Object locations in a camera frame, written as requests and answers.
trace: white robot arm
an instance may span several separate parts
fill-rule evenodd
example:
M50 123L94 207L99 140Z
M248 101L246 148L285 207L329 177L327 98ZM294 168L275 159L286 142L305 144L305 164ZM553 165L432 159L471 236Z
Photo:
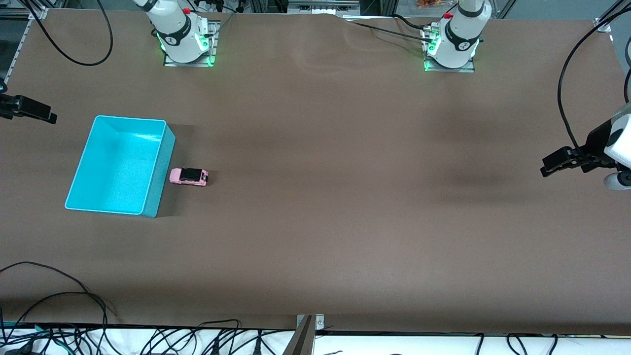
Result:
M565 169L580 167L590 172L597 167L616 169L604 179L610 190L631 190L631 104L593 129L579 149L563 147L543 159L541 174L548 177Z
M209 51L208 20L184 12L177 0L133 0L149 16L162 49L175 62L189 63Z
M460 0L454 16L433 23L440 35L427 54L446 68L460 68L475 55L482 29L491 18L488 0Z

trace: table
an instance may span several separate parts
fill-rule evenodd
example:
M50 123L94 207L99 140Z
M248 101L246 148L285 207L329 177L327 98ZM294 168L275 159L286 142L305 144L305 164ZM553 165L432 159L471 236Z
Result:
M9 93L59 120L0 123L3 265L61 268L120 323L324 313L333 329L631 334L629 195L605 189L610 171L539 172L569 144L557 80L588 21L490 21L465 75L424 72L414 40L329 15L236 15L215 67L165 68L144 14L109 16L101 66L65 60L35 26L23 46ZM90 61L102 21L64 9L44 23ZM623 104L622 81L608 35L577 53L564 99L580 141ZM166 186L156 219L65 210L99 114L165 119L171 166L211 169L212 185ZM0 282L9 319L76 289L30 267ZM72 298L27 320L98 311Z

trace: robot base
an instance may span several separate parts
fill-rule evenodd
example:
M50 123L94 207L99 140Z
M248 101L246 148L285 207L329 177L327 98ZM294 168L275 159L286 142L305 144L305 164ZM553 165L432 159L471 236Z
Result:
M164 53L164 66L179 66L185 68L208 68L215 65L215 57L217 55L217 45L219 43L219 30L221 21L208 21L208 34L213 34L206 40L209 42L208 52L202 54L196 60L189 63L178 63L171 59L167 53Z
M438 23L432 23L431 27L424 28L420 30L421 37L428 38L434 40L437 34ZM473 66L473 59L469 59L467 64L461 66L460 68L447 68L440 65L436 59L430 56L427 52L429 51L429 47L431 42L423 42L423 60L425 71L445 71L448 73L474 73L475 67Z

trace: toy car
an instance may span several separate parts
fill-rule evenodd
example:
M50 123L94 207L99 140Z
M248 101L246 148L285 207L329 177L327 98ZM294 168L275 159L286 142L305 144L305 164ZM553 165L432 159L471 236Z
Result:
M206 182L208 182L208 171L190 167L176 167L171 170L168 180L176 185L206 186Z

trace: blue plastic bin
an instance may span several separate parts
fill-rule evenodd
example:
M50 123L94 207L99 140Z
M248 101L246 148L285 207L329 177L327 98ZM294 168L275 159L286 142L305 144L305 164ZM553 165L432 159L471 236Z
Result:
M161 119L97 116L66 208L155 217L174 145Z

